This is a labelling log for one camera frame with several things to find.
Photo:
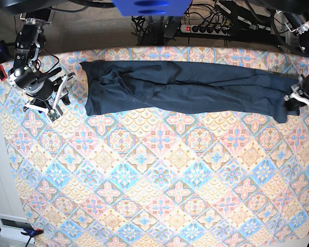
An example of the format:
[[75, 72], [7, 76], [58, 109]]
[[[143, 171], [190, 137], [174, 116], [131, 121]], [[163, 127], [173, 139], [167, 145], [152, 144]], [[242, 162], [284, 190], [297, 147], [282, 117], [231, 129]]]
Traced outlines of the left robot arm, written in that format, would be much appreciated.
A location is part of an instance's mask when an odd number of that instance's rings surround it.
[[[254, 1], [255, 5], [267, 8], [270, 18], [265, 20], [257, 15], [248, 1], [245, 4], [253, 16], [262, 23], [269, 22], [278, 41], [290, 52], [309, 58], [309, 1]], [[300, 49], [287, 44], [280, 36], [274, 15], [281, 13], [285, 16], [288, 31], [298, 38]], [[299, 82], [291, 87], [292, 93], [284, 97], [288, 111], [297, 111], [300, 107], [309, 106], [309, 75], [299, 77]]]

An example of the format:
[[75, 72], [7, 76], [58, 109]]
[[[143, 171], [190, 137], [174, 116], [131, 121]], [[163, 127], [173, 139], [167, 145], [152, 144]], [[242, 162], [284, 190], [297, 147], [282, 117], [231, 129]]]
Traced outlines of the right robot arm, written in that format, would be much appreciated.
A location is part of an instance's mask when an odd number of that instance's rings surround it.
[[23, 107], [24, 111], [39, 111], [51, 121], [56, 121], [63, 115], [59, 101], [65, 105], [70, 104], [66, 84], [75, 77], [74, 73], [70, 73], [52, 81], [51, 77], [61, 72], [60, 67], [47, 72], [40, 71], [38, 58], [46, 43], [43, 27], [51, 23], [51, 6], [55, 3], [56, 1], [0, 1], [2, 11], [18, 14], [24, 21], [15, 40], [16, 50], [13, 68], [8, 73], [9, 83], [32, 98]]

